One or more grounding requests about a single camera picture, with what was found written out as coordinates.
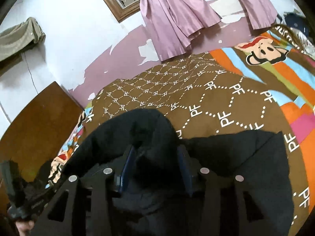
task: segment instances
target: pink curtain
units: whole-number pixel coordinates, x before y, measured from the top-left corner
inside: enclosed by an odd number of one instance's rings
[[[267,28],[274,23],[277,11],[270,0],[240,0],[247,10],[253,29]]]
[[[140,11],[161,61],[186,53],[200,29],[221,21],[205,0],[140,0]]]

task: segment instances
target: cartoon face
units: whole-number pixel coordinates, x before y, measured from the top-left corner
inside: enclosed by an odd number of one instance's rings
[[[241,43],[235,48],[251,53],[247,56],[246,61],[249,65],[261,65],[265,62],[275,64],[286,59],[288,50],[272,45],[273,40],[267,37],[256,37],[252,42]]]

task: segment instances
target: black cloth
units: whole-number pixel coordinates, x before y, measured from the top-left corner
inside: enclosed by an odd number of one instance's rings
[[[159,111],[135,109],[87,136],[65,164],[62,178],[91,176],[130,144],[137,149],[137,159],[127,190],[109,206],[113,235],[198,235],[204,196],[184,195],[176,156],[179,144],[218,176],[244,177],[246,223],[255,234],[243,231],[240,236],[288,234],[294,206],[281,132],[243,131],[180,140]],[[236,192],[234,185],[220,190],[222,236],[239,234]]]

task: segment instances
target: patterned bedsheet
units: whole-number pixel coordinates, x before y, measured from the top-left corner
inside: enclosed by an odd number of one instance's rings
[[[289,235],[315,204],[315,61],[283,25],[235,47],[190,55],[104,87],[52,162],[49,183],[101,123],[135,108],[158,109],[179,138],[262,129],[283,132],[294,218]]]

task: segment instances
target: silver screw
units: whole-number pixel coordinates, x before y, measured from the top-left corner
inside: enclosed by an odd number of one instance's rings
[[[111,168],[106,168],[106,169],[103,170],[103,173],[106,174],[106,175],[108,175],[108,174],[110,174],[112,172],[113,172],[113,170]]]
[[[208,168],[201,168],[200,172],[203,174],[208,174],[210,172],[210,170]]]
[[[69,181],[70,182],[74,182],[78,179],[78,177],[76,175],[72,175],[72,176],[69,176]]]
[[[241,176],[241,175],[237,175],[235,177],[236,181],[239,181],[239,182],[243,182],[244,181],[244,178]]]

